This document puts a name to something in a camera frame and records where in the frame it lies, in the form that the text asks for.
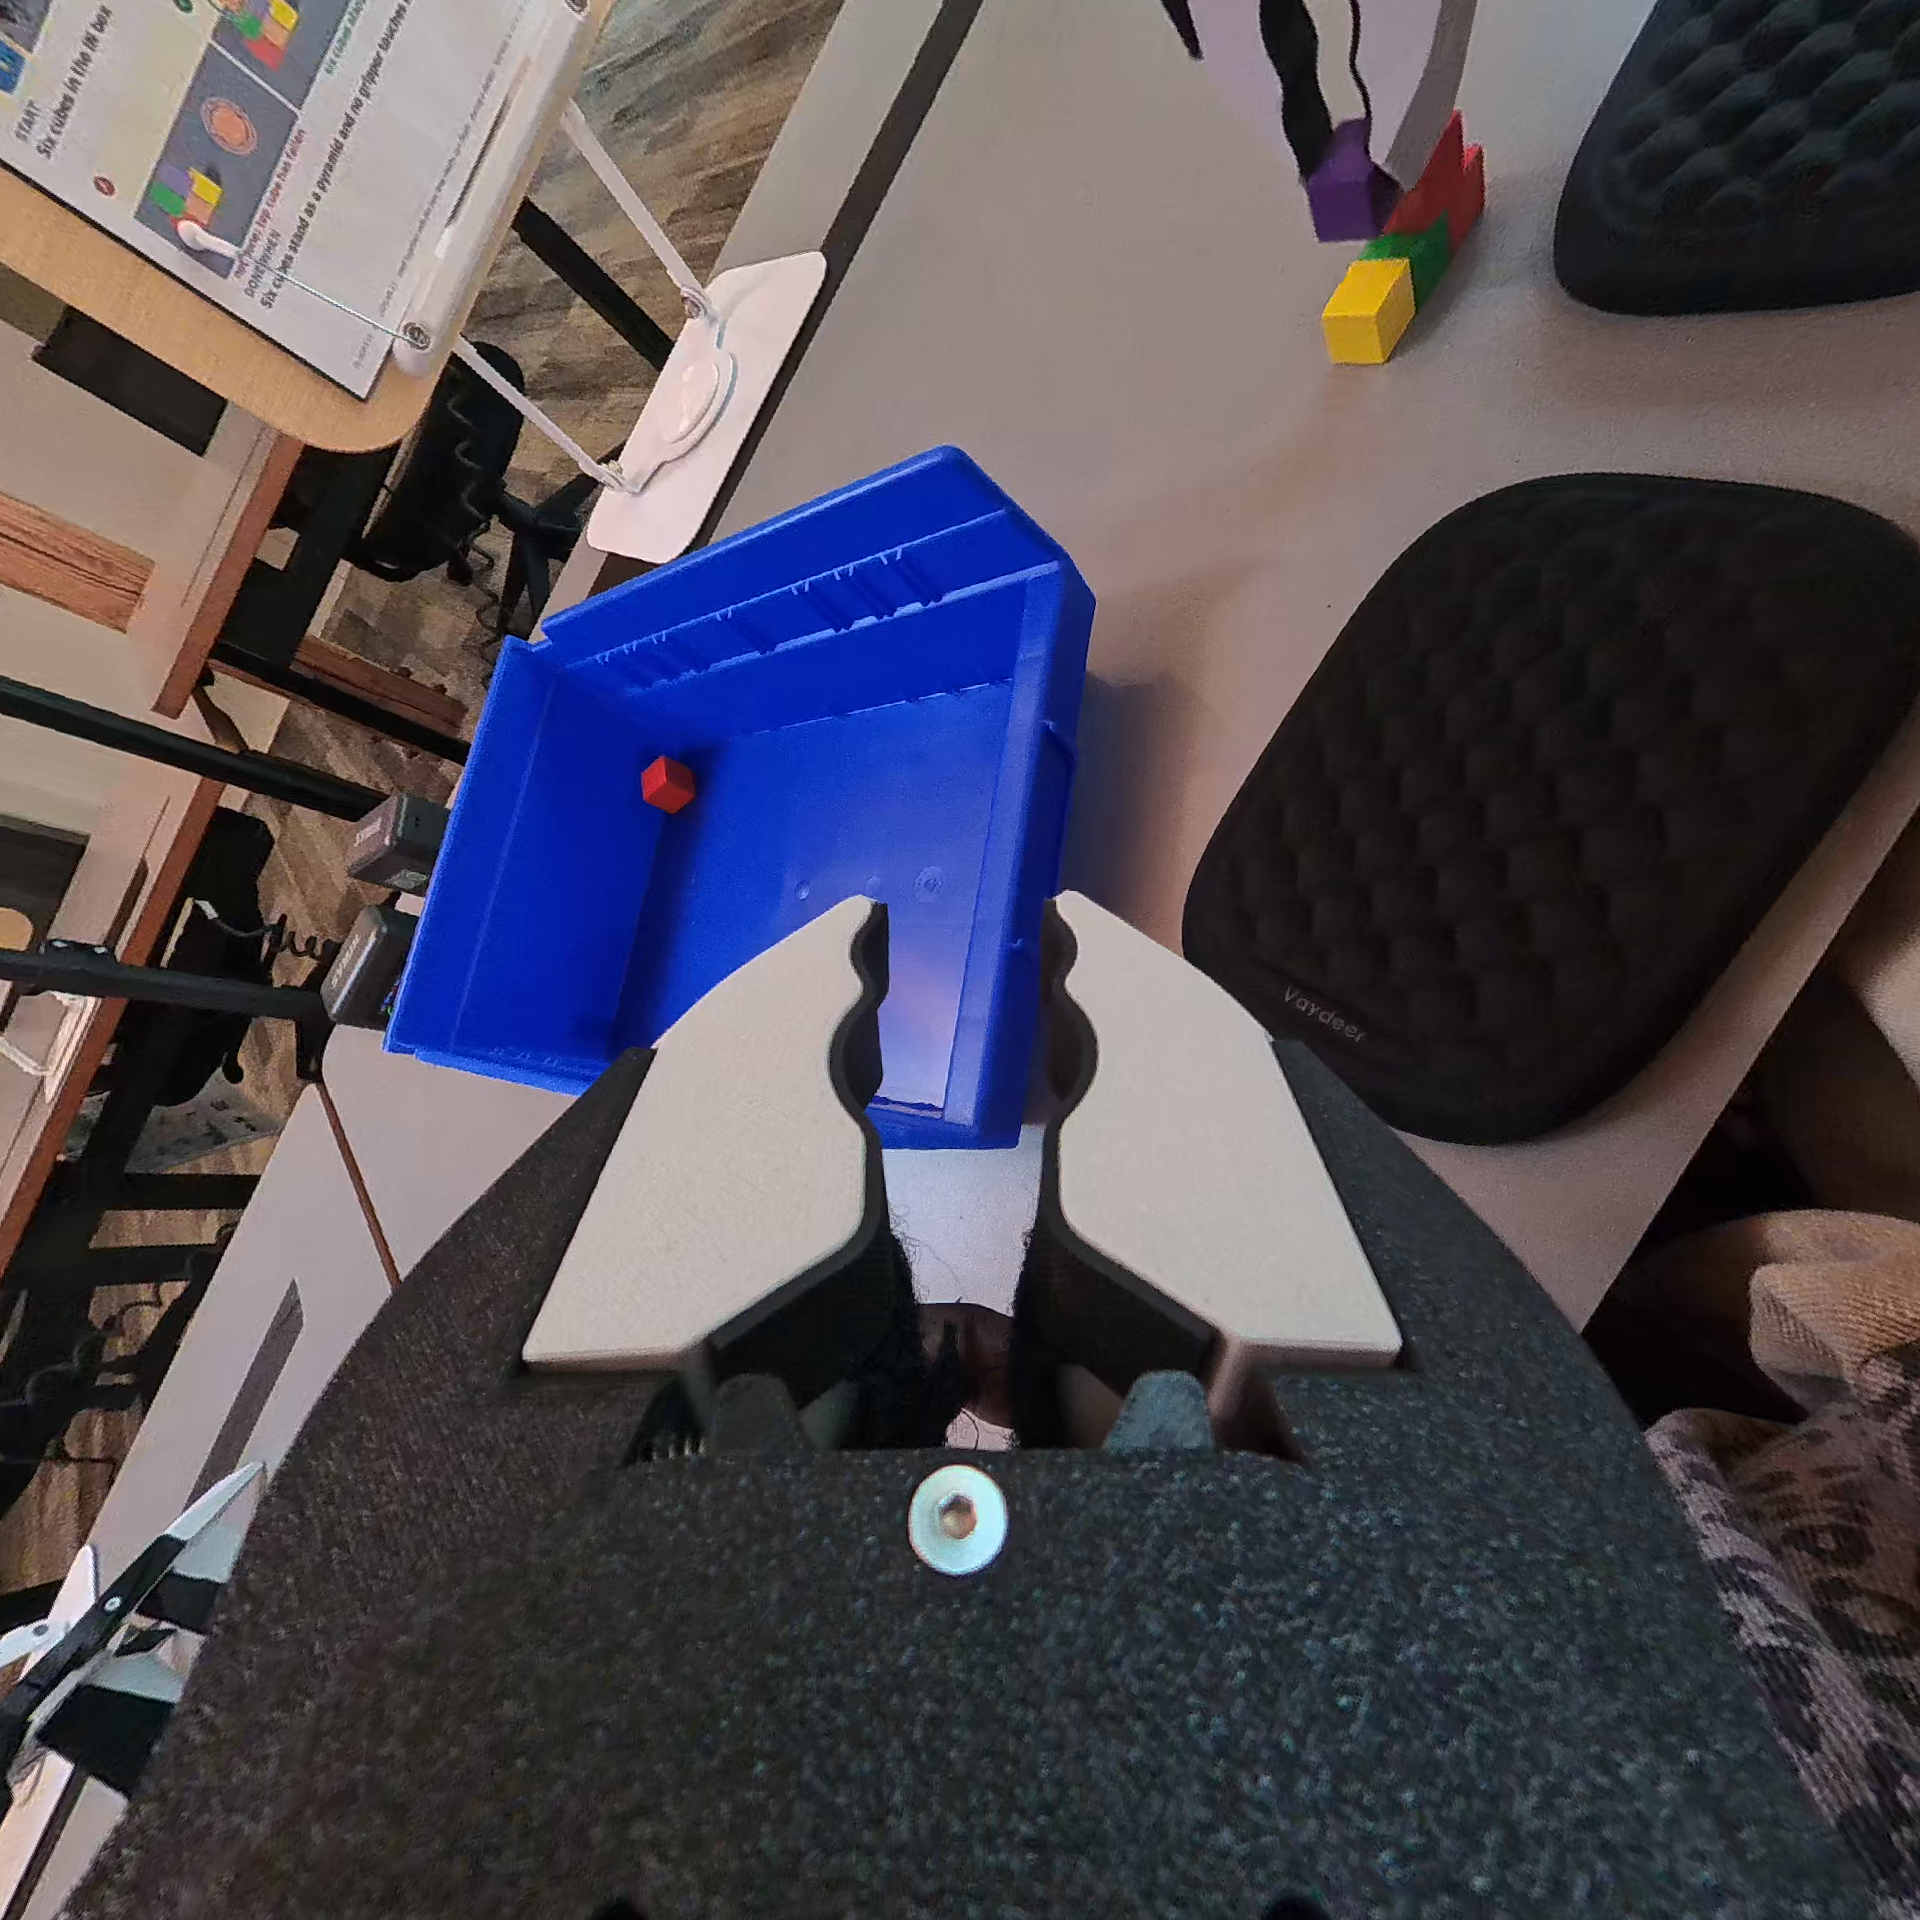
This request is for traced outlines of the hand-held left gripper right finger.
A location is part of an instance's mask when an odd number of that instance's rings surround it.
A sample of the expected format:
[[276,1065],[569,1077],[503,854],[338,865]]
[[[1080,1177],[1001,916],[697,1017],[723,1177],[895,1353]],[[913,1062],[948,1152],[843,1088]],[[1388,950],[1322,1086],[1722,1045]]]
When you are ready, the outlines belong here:
[[1047,1337],[1093,1373],[1385,1369],[1404,1335],[1276,1043],[1088,896],[1050,903],[1060,1109],[1039,1227]]

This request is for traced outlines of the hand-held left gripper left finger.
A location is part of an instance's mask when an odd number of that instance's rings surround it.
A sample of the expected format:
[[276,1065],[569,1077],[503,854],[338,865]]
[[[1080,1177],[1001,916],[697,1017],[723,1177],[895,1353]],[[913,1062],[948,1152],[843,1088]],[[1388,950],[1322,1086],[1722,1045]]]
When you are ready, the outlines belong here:
[[523,1364],[860,1364],[895,1299],[868,1117],[888,949],[888,907],[850,896],[664,1033],[523,1340]]

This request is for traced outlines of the purple wooden cube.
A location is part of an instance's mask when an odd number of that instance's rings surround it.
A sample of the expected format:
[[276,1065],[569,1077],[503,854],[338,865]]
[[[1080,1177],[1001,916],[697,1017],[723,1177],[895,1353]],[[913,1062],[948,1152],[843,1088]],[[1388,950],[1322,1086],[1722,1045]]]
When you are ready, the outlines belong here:
[[1322,244],[1357,244],[1385,233],[1404,187],[1370,150],[1368,116],[1335,125],[1324,158],[1306,180],[1312,233]]

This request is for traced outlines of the blue plastic bin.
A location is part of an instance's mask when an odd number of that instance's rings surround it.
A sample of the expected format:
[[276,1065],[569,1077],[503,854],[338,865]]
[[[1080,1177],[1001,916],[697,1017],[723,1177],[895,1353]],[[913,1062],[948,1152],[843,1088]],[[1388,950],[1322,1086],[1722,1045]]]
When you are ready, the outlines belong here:
[[[384,1048],[581,1095],[850,896],[888,907],[888,1144],[1025,1124],[1096,596],[928,447],[496,657]],[[648,807],[683,761],[697,799]]]

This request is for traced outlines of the light office desk brown edge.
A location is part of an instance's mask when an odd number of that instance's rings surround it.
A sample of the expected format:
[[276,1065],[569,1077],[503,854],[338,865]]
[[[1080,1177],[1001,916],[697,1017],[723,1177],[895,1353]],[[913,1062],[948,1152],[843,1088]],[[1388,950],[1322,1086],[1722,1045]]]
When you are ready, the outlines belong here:
[[[52,916],[52,935],[109,945],[116,957],[146,967],[177,918],[177,901],[223,798],[218,782],[132,763],[103,805]],[[18,1045],[34,1057],[50,1045],[56,1071],[37,1077],[16,1062],[2,1065],[2,1259],[11,1259],[28,1235],[127,1008],[121,999],[106,999],[76,1017],[45,1009],[42,1000],[18,1003],[26,1017]]]
[[5,681],[205,735],[195,688],[297,445],[225,408],[191,452],[2,325]]

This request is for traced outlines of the green wooden cube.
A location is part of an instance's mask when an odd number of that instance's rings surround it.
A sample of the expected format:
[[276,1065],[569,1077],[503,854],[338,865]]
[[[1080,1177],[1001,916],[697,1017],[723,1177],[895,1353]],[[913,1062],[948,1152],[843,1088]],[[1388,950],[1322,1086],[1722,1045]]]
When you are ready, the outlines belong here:
[[1361,260],[1405,260],[1415,311],[1426,304],[1442,277],[1449,271],[1451,255],[1455,238],[1448,212],[1434,219],[1426,229],[1385,231],[1370,238],[1357,253]]

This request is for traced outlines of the yellow wooden cube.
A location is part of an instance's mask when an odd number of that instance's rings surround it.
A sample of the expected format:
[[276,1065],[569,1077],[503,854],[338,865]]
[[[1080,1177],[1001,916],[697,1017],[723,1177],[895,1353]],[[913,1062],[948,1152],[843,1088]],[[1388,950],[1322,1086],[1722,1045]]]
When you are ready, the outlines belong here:
[[1381,367],[1418,318],[1418,284],[1405,255],[1361,255],[1343,273],[1322,329],[1337,367]]

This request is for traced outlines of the black quilted pad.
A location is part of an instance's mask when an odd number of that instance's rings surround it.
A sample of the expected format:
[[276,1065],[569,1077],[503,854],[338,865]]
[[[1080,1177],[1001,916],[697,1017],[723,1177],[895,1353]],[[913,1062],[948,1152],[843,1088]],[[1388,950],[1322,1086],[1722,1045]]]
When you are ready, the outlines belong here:
[[1627,318],[1913,295],[1919,4],[1655,4],[1573,155],[1552,269]]
[[1575,470],[1442,516],[1212,832],[1188,965],[1410,1136],[1641,1073],[1916,707],[1919,549],[1802,489]]

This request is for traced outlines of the black tripod pole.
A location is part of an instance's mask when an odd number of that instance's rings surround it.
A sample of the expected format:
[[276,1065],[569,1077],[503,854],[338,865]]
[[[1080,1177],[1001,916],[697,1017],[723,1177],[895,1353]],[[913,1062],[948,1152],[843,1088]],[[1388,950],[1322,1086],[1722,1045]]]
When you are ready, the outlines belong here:
[[348,872],[365,885],[424,896],[445,843],[448,809],[444,805],[419,795],[379,795],[371,787],[292,759],[251,750],[231,751],[218,743],[11,679],[2,679],[2,716],[348,823],[353,827]]
[[223,1017],[345,1023],[379,1030],[393,1017],[419,928],[421,918],[417,913],[391,903],[368,905],[345,943],[320,968],[316,988],[281,988],[268,981],[169,967],[132,967],[113,957],[107,949],[66,942],[43,943],[34,950],[2,950],[2,979],[26,996],[50,992],[93,1000],[178,1005]]

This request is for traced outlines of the white document stand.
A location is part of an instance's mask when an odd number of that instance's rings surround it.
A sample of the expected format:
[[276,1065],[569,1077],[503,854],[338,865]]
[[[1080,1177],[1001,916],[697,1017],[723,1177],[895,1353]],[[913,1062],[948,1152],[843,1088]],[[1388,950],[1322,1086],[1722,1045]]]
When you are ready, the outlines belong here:
[[827,260],[824,252],[788,253],[703,278],[588,127],[581,108],[565,103],[560,129],[664,263],[685,311],[624,447],[616,456],[593,456],[541,406],[487,369],[453,318],[458,285],[473,273],[473,248],[503,214],[519,167],[538,152],[535,93],[525,75],[508,86],[425,280],[407,307],[391,363],[425,376],[433,361],[450,352],[602,489],[588,525],[593,545],[629,560],[673,563],[693,545],[772,398],[824,295]]

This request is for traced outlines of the person's leopard print clothing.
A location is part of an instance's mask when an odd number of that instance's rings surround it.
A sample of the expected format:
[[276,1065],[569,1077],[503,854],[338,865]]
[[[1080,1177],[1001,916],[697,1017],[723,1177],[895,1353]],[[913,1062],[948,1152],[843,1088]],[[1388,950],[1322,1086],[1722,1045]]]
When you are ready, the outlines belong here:
[[1619,1281],[1695,1360],[1786,1396],[1648,1428],[1775,1731],[1876,1915],[1919,1915],[1919,1227],[1805,1209],[1675,1238]]

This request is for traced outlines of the black office chair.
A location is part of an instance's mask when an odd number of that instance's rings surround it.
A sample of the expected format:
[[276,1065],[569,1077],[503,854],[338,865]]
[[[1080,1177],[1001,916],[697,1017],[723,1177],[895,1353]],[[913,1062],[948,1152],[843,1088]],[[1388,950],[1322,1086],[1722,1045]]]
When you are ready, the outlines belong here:
[[530,617],[541,614],[581,534],[586,489],[563,484],[541,500],[512,491],[523,429],[512,396],[522,387],[519,363],[489,342],[472,361],[448,363],[365,527],[348,543],[353,567],[393,585],[445,568],[469,585],[479,572],[472,549],[498,524],[512,550],[496,607],[509,617],[525,603]]

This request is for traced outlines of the white black clamp device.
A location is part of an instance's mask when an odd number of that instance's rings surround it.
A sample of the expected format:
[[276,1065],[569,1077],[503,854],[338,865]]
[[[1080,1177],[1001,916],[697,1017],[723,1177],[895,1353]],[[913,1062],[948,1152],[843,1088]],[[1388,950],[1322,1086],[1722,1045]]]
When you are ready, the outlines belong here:
[[82,1549],[40,1621],[5,1631],[2,1811],[48,1759],[131,1796],[186,1692],[186,1662],[210,1630],[269,1469],[250,1460],[218,1478],[156,1533],[107,1587]]

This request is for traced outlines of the rounded wooden table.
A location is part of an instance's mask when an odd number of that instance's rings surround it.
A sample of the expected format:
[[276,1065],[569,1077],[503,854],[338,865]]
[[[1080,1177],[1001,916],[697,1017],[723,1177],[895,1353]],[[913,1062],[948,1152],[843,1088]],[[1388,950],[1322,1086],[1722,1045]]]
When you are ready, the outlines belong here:
[[403,441],[448,361],[448,336],[440,336],[419,369],[389,359],[371,396],[355,398],[10,168],[2,171],[2,260],[275,431],[316,447],[371,449]]

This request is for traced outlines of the printed instruction sheet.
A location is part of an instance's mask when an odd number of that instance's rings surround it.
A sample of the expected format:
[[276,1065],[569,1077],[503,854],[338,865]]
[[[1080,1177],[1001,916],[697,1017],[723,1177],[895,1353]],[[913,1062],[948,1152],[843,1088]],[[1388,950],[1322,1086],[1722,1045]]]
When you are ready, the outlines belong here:
[[563,1],[2,4],[5,179],[365,400],[425,375],[541,108]]

